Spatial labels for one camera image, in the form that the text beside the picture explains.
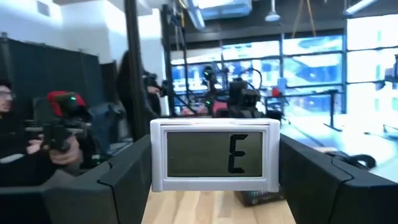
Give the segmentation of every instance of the man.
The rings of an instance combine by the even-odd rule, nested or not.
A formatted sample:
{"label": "man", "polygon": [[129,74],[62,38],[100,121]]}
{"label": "man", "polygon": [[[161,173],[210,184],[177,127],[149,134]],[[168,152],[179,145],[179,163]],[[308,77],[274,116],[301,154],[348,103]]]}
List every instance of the man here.
{"label": "man", "polygon": [[82,153],[75,136],[67,139],[67,152],[42,146],[42,137],[27,139],[12,111],[11,83],[0,80],[0,187],[33,186],[49,180],[57,169],[76,169]]}
{"label": "man", "polygon": [[[131,84],[129,52],[126,51],[123,55],[118,77],[116,79],[116,89],[119,95],[119,99],[123,104],[124,109],[126,110],[126,119],[128,122],[130,135],[132,137],[132,140],[135,142],[139,140],[139,137],[137,131],[134,128],[134,110],[136,105],[133,104]],[[145,86],[145,90],[142,91],[142,95],[144,97],[144,107],[147,112],[145,116],[148,120],[148,127],[149,121],[157,118],[158,115],[151,108],[147,95],[148,93],[156,94],[157,92],[159,92],[159,89],[153,86]]]}

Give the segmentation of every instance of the ceiling light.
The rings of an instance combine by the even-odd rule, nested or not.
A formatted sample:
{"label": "ceiling light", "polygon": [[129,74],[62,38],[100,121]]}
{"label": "ceiling light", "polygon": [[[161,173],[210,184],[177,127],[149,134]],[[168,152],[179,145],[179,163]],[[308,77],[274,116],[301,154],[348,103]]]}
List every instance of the ceiling light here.
{"label": "ceiling light", "polygon": [[348,9],[345,10],[345,14],[346,15],[353,15],[355,13],[357,13],[358,11],[364,9],[365,7],[367,7],[368,5],[376,2],[377,0],[362,0],[358,3],[356,3],[355,5],[349,7]]}
{"label": "ceiling light", "polygon": [[275,0],[271,0],[271,11],[266,16],[267,22],[276,22],[280,19],[280,15],[275,10]]}

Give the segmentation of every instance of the black wall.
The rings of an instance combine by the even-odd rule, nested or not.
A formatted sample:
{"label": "black wall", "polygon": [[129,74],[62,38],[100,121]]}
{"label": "black wall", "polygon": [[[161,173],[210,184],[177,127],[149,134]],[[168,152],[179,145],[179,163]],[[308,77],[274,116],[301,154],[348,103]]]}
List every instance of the black wall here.
{"label": "black wall", "polygon": [[22,119],[32,118],[33,98],[50,91],[74,91],[88,106],[105,102],[97,56],[7,38],[0,50],[0,76],[11,79]]}
{"label": "black wall", "polygon": [[[269,39],[276,39],[280,33],[291,33],[293,31],[299,2],[300,0],[276,0],[276,9],[281,16],[281,20],[275,23],[264,20],[271,8],[270,0],[253,1],[252,13],[247,17],[206,21],[206,29],[203,31],[196,30],[186,15],[187,42],[191,43],[191,46],[192,43],[202,42],[201,45],[208,45],[206,47],[216,47],[219,45],[219,40],[225,40],[227,44],[229,44],[229,40],[235,44],[242,38],[250,39],[251,37],[268,36]],[[312,29],[306,2],[304,0],[304,7],[298,26],[299,32],[308,32]],[[316,30],[342,30],[345,28],[346,22],[343,16],[344,0],[327,0],[326,3],[325,0],[310,0],[310,2]],[[380,16],[394,13],[398,13],[398,1],[379,0],[358,12],[355,17]],[[170,30],[170,35],[174,35],[174,29]],[[172,43],[175,43],[174,40],[175,38],[171,37],[170,41]]]}

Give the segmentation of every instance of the wooden table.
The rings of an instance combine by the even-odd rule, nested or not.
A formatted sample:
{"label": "wooden table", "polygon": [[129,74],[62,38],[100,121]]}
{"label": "wooden table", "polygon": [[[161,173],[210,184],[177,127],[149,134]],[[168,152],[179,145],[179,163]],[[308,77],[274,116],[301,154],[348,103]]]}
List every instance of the wooden table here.
{"label": "wooden table", "polygon": [[[333,148],[317,148],[325,152]],[[142,224],[295,224],[286,201],[243,207],[231,191],[149,193]]]}

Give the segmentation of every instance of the digital display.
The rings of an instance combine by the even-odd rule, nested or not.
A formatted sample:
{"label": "digital display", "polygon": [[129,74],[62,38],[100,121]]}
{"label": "digital display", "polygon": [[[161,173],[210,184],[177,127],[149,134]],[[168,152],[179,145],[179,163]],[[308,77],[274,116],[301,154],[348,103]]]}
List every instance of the digital display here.
{"label": "digital display", "polygon": [[261,177],[262,132],[167,132],[168,177]]}

